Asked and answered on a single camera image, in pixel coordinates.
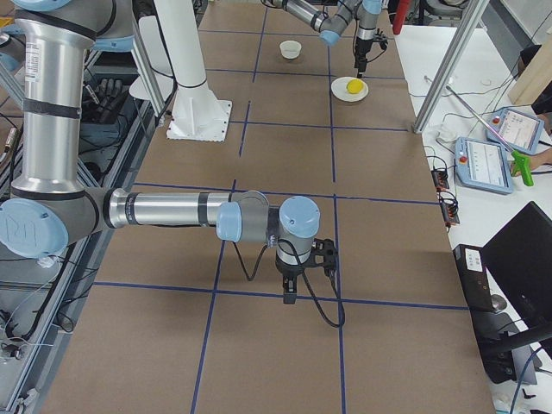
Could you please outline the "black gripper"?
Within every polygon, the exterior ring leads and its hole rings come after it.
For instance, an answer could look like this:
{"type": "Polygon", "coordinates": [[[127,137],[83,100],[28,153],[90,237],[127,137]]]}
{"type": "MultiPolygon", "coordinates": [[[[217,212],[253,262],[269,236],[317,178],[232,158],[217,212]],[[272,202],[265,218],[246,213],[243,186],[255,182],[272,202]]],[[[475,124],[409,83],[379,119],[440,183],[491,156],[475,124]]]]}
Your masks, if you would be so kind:
{"type": "Polygon", "coordinates": [[[305,273],[306,266],[304,264],[290,265],[282,261],[280,258],[277,258],[276,267],[280,271],[283,280],[283,303],[296,304],[298,294],[297,277],[301,275],[305,284],[309,284],[305,273]]]}
{"type": "Polygon", "coordinates": [[[367,69],[367,54],[372,49],[371,39],[355,38],[354,44],[354,69],[357,71],[356,77],[363,78],[367,69]]]}

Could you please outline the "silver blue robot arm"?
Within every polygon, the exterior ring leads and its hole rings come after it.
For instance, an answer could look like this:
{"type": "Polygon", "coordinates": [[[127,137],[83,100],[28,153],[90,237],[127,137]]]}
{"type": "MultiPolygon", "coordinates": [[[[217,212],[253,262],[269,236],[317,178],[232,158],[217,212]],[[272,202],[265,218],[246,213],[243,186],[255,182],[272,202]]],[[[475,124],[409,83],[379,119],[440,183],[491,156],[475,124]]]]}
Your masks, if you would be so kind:
{"type": "Polygon", "coordinates": [[[257,192],[140,193],[86,187],[77,180],[85,53],[133,54],[157,115],[157,79],[129,1],[19,1],[16,23],[26,37],[22,173],[1,206],[1,241],[27,258],[57,253],[88,235],[126,225],[213,227],[230,242],[275,248],[284,300],[320,265],[320,212],[309,198],[272,206],[257,192]]]}
{"type": "Polygon", "coordinates": [[[357,78],[363,78],[367,64],[378,59],[387,49],[387,36],[377,28],[383,8],[381,1],[330,1],[331,5],[337,6],[337,11],[332,16],[307,1],[262,1],[262,3],[268,8],[282,9],[309,25],[319,33],[319,38],[327,46],[335,45],[348,25],[354,22],[353,56],[357,78]]]}

